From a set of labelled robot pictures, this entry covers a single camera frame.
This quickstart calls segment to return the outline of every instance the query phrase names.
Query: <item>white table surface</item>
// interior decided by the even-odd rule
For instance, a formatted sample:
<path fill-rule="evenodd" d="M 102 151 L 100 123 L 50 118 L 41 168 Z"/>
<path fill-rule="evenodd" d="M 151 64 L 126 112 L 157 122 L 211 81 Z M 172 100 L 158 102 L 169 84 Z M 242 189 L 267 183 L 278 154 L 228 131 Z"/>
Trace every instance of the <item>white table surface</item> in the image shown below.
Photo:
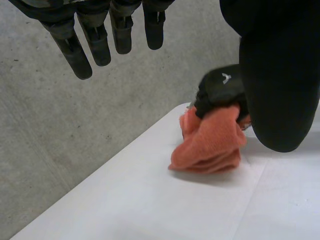
<path fill-rule="evenodd" d="M 182 142 L 178 118 L 185 107 L 173 109 L 12 240 L 320 239 L 320 115 L 295 152 L 272 152 L 249 129 L 237 170 L 197 175 L 167 169 Z"/>

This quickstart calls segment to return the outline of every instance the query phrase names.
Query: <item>black sleeve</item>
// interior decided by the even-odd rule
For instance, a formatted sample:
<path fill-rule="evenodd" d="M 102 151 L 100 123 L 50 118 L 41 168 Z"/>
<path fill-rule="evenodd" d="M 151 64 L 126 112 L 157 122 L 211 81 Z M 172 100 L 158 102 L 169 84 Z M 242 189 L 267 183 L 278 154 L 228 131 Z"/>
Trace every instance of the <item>black sleeve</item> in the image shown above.
<path fill-rule="evenodd" d="M 320 1 L 220 0 L 241 35 L 239 64 L 252 126 L 278 152 L 295 150 L 320 96 Z"/>

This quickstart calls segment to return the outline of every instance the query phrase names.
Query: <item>black robotic finger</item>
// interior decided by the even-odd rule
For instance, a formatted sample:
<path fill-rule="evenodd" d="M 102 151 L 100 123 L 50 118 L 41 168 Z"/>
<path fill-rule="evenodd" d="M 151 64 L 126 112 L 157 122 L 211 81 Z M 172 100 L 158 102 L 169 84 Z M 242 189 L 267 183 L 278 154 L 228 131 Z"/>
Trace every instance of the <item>black robotic finger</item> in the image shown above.
<path fill-rule="evenodd" d="M 111 62 L 108 34 L 104 25 L 109 7 L 110 0 L 94 0 L 79 3 L 76 12 L 94 61 L 101 67 Z"/>
<path fill-rule="evenodd" d="M 41 23 L 50 32 L 74 74 L 82 80 L 90 78 L 92 69 L 74 30 L 74 18 L 58 23 Z"/>
<path fill-rule="evenodd" d="M 111 0 L 112 33 L 115 49 L 119 54 L 128 54 L 131 51 L 131 31 L 134 25 L 131 15 L 140 4 L 141 0 Z"/>
<path fill-rule="evenodd" d="M 175 0 L 143 0 L 144 27 L 148 46 L 152 50 L 162 47 L 164 42 L 165 10 Z"/>

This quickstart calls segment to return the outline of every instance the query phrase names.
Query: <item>folded towel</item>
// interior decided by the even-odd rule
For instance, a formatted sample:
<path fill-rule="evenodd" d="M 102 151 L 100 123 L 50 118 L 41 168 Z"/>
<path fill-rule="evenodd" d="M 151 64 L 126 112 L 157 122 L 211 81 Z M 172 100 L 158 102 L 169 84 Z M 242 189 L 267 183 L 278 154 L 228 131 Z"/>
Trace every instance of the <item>folded towel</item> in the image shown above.
<path fill-rule="evenodd" d="M 235 169 L 241 160 L 239 148 L 247 143 L 243 129 L 250 124 L 250 117 L 237 123 L 237 104 L 213 109 L 203 119 L 196 111 L 193 107 L 180 117 L 183 143 L 173 151 L 168 168 L 201 174 Z"/>

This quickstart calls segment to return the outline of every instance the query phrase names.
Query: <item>glove logo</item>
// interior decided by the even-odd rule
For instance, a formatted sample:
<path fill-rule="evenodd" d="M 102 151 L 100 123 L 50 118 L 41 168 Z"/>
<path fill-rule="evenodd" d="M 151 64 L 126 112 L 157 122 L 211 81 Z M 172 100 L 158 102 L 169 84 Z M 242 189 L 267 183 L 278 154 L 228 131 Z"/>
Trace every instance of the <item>glove logo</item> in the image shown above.
<path fill-rule="evenodd" d="M 229 79 L 231 79 L 231 76 L 228 74 L 222 73 L 222 76 L 225 77 L 225 80 L 222 81 L 223 84 L 226 84 L 229 81 Z"/>

